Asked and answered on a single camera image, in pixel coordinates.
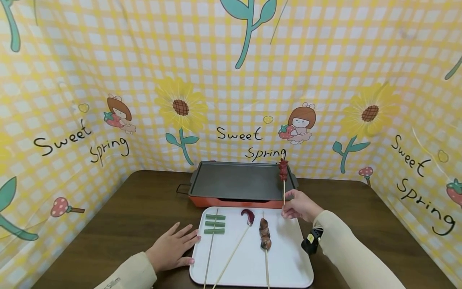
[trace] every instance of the right hand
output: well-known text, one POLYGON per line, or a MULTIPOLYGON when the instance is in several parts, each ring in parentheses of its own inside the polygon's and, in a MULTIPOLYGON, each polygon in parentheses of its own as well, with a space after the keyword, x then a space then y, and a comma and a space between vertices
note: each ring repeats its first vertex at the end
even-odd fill
POLYGON ((286 198, 289 197, 293 199, 286 202, 281 211, 281 215, 286 219, 302 218, 312 223, 324 211, 302 191, 290 190, 286 192, 286 198))

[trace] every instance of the hand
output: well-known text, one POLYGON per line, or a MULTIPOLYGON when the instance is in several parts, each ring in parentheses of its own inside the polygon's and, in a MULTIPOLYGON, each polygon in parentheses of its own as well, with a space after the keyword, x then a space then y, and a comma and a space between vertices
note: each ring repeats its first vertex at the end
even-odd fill
POLYGON ((194 259, 182 256, 201 239, 197 235, 199 230, 194 230, 186 234, 193 227, 193 225, 187 225, 175 233, 179 226, 179 222, 173 225, 170 230, 160 236, 154 245, 146 251, 154 272, 158 273, 194 264, 194 259))
POLYGON ((281 215, 284 218, 302 218, 312 223, 324 211, 302 191, 290 190, 286 192, 286 199, 288 197, 293 197, 293 199, 282 207, 281 215))

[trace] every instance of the backdrop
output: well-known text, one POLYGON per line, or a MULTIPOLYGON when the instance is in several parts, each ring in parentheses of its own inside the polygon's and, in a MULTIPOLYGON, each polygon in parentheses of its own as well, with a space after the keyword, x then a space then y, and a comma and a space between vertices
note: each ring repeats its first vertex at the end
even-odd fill
POLYGON ((0 3, 0 287, 137 170, 281 157, 371 186, 462 287, 461 1, 0 3))

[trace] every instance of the cartoon girl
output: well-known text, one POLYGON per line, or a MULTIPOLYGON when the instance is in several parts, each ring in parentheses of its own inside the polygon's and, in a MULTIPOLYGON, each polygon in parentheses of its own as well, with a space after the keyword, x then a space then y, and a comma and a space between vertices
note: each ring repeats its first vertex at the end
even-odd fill
POLYGON ((314 111, 315 105, 303 103, 301 107, 297 107, 292 111, 287 122, 288 126, 292 126, 294 129, 290 131, 290 138, 287 140, 291 144, 300 144, 307 141, 312 136, 308 132, 308 129, 313 128, 316 122, 316 113, 314 111))
POLYGON ((128 107, 122 102, 122 98, 120 96, 113 96, 112 94, 109 94, 108 107, 112 112, 113 120, 117 122, 117 125, 113 126, 119 127, 129 135, 136 132, 136 127, 130 123, 132 120, 130 109, 128 109, 128 107))

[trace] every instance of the strawberry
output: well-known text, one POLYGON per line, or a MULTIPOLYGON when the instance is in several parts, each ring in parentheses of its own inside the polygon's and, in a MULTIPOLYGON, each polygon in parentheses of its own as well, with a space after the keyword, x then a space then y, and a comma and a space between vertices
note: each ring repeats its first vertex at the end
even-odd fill
POLYGON ((295 127, 291 125, 281 125, 281 129, 279 130, 278 134, 281 139, 287 140, 293 137, 290 133, 295 129, 295 127))
POLYGON ((456 204, 462 208, 462 184, 455 178, 454 182, 446 185, 446 193, 456 204))
POLYGON ((118 117, 117 115, 115 115, 112 112, 105 112, 104 113, 104 121, 108 125, 116 127, 116 128, 123 127, 123 125, 120 123, 120 117, 118 117))

